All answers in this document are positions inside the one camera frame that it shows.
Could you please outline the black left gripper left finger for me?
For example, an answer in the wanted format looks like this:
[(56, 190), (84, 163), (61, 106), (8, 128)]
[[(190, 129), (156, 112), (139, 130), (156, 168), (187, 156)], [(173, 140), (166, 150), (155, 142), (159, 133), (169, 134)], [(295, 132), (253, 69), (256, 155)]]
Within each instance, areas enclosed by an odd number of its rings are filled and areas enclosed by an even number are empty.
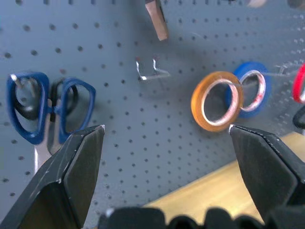
[(2, 229), (81, 229), (95, 191), (105, 127), (72, 134), (39, 168), (1, 222)]

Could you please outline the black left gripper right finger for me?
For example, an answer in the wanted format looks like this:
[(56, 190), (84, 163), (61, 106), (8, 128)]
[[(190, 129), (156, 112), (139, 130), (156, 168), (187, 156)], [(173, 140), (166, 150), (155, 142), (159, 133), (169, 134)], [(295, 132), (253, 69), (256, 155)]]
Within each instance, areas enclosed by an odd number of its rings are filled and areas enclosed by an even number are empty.
[(231, 125), (244, 184), (266, 225), (304, 225), (305, 164), (276, 135)]

